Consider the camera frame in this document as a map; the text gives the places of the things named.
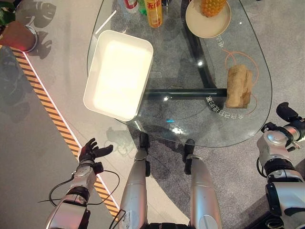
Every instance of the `black cable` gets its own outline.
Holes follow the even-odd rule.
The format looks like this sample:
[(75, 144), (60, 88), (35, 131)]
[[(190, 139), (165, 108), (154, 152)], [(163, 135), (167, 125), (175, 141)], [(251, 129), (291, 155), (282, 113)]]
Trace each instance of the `black cable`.
[(42, 203), (42, 202), (47, 202), (47, 201), (49, 201), (49, 202), (50, 202), (50, 200), (49, 200), (49, 199), (46, 199), (46, 200), (39, 201), (39, 202), (37, 202), (37, 203)]
[(259, 169), (259, 165), (258, 165), (258, 162), (259, 162), (259, 157), (257, 158), (256, 160), (256, 169), (258, 171), (258, 173), (262, 176), (262, 177), (267, 177), (267, 175), (264, 174), (264, 167), (262, 166), (262, 170)]
[(53, 191), (54, 191), (55, 189), (57, 189), (58, 187), (60, 187), (60, 186), (62, 186), (62, 185), (64, 185), (64, 184), (67, 184), (68, 182), (72, 181), (73, 178), (74, 178), (74, 173), (72, 174), (72, 176), (71, 176), (71, 178), (70, 178), (69, 180), (66, 180), (66, 181), (64, 181), (64, 182), (62, 182), (62, 183), (60, 183), (60, 184), (57, 184), (57, 185), (54, 186), (54, 187), (51, 189), (51, 191), (49, 192), (49, 201), (50, 201), (50, 203), (51, 203), (54, 207), (56, 207), (57, 204), (55, 204), (55, 203), (53, 202), (53, 199), (52, 199), (52, 193), (53, 193)]
[[(122, 215), (122, 217), (116, 222), (116, 224), (115, 224), (115, 225), (113, 226), (113, 228), (112, 228), (112, 225), (113, 225), (115, 219), (118, 217), (118, 215), (119, 215), (119, 213), (120, 213), (121, 211), (123, 211), (124, 214)], [(113, 220), (112, 220), (112, 222), (111, 222), (111, 224), (110, 224), (110, 226), (109, 226), (109, 229), (114, 229), (114, 228), (116, 227), (116, 225), (118, 225), (118, 223), (119, 223), (119, 222), (122, 220), (122, 218), (125, 216), (125, 214), (126, 214), (126, 211), (124, 211), (123, 209), (119, 210), (119, 212), (118, 212), (118, 213), (115, 215), (115, 217), (113, 218)]]
[(281, 229), (284, 226), (283, 221), (281, 219), (268, 219), (265, 222), (265, 225), (269, 229)]
[(114, 193), (114, 191), (118, 188), (118, 186), (119, 186), (119, 184), (120, 184), (120, 177), (119, 177), (119, 175), (118, 175), (117, 173), (112, 172), (112, 171), (109, 171), (109, 170), (104, 170), (104, 172), (108, 172), (108, 173), (113, 173), (113, 174), (115, 174), (115, 175), (118, 177), (118, 179), (119, 179), (118, 184), (116, 185), (116, 187), (114, 188), (114, 190), (113, 190), (104, 200), (102, 200), (100, 203), (93, 203), (93, 204), (88, 204), (88, 205), (99, 205), (99, 204), (105, 202), (105, 201), (112, 195), (112, 193)]
[[(92, 204), (88, 204), (88, 205), (99, 205), (99, 204), (102, 204), (103, 202), (105, 202), (113, 193), (114, 191), (118, 188), (119, 184), (120, 184), (120, 177), (117, 173), (115, 172), (112, 172), (112, 171), (109, 171), (109, 170), (104, 170), (104, 172), (108, 172), (108, 173), (113, 173), (115, 174), (117, 177), (118, 177), (118, 184), (116, 185), (116, 187), (114, 188), (114, 190), (104, 199), (102, 200), (100, 203), (92, 203)], [(58, 185), (56, 185), (55, 187), (53, 187), (49, 193), (49, 199), (47, 200), (42, 200), (42, 201), (39, 201), (38, 203), (42, 203), (42, 202), (46, 202), (46, 201), (49, 201), (54, 207), (56, 207), (57, 205), (53, 202), (54, 200), (61, 200), (61, 199), (52, 199), (52, 193), (55, 189), (57, 189), (59, 186), (61, 185), (64, 185), (70, 181), (72, 181), (74, 178), (74, 174), (72, 174), (72, 177), (69, 179), (69, 180), (66, 180)]]

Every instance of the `glass table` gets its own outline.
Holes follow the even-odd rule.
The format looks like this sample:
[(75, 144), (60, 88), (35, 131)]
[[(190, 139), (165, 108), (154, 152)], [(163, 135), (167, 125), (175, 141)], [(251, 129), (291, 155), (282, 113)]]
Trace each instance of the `glass table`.
[[(205, 147), (235, 145), (261, 129), (271, 106), (270, 73), (242, 3), (227, 2), (231, 7), (227, 29), (202, 39), (186, 24), (189, 0), (172, 0), (163, 7), (159, 28), (151, 28), (145, 15), (129, 13), (123, 0), (102, 1), (88, 51), (88, 70), (104, 30), (148, 40), (154, 49), (139, 112), (126, 125), (179, 143), (191, 138)], [(224, 105), (227, 72), (234, 64), (244, 64), (253, 73), (251, 101), (244, 109)]]

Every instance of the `plant pot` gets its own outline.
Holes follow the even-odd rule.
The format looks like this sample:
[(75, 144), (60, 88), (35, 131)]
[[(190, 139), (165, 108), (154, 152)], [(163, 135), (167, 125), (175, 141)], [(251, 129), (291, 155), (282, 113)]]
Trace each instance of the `plant pot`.
[(35, 35), (18, 21), (10, 22), (0, 37), (0, 44), (21, 51), (31, 50), (36, 43)]

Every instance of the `orange and black warning stripe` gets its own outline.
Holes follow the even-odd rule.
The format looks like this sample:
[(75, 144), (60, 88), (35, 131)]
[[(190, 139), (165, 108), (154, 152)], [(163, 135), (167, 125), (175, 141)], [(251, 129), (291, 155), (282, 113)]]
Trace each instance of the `orange and black warning stripe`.
[[(56, 128), (60, 132), (61, 136), (63, 137), (64, 141), (70, 148), (73, 155), (77, 158), (78, 151), (80, 150), (78, 144), (76, 143), (74, 137), (70, 133), (70, 130), (67, 128), (66, 124), (63, 122), (61, 116), (59, 115), (58, 111), (56, 110), (53, 102), (48, 97), (46, 92), (44, 91), (42, 85), (40, 84), (39, 80), (37, 79), (34, 71), (32, 70), (30, 64), (28, 63), (27, 59), (23, 55), (23, 52), (11, 48), (13, 51), (17, 62), (19, 63), (20, 67), (22, 68), (25, 76), (27, 77), (28, 81), (30, 82), (31, 86), (34, 89), (34, 92), (40, 99), (42, 105), (44, 106), (45, 110), (48, 112), (50, 118), (54, 122)], [(104, 200), (108, 196), (108, 192), (102, 182), (97, 179), (94, 183), (94, 187), (99, 194), (99, 196)], [(111, 198), (108, 198), (104, 201), (106, 208), (109, 210), (110, 214), (114, 217), (119, 212), (118, 208), (116, 207), (115, 203)]]

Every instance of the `plate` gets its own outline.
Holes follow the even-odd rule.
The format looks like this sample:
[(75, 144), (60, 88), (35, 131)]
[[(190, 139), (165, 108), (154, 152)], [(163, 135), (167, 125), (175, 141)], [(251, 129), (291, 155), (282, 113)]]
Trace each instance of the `plate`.
[(226, 2), (224, 8), (214, 17), (201, 13), (201, 0), (192, 0), (186, 9), (186, 24), (197, 37), (213, 38), (222, 34), (231, 20), (231, 9)]
[(149, 41), (106, 30), (98, 38), (84, 93), (92, 111), (121, 121), (138, 113), (153, 62)]

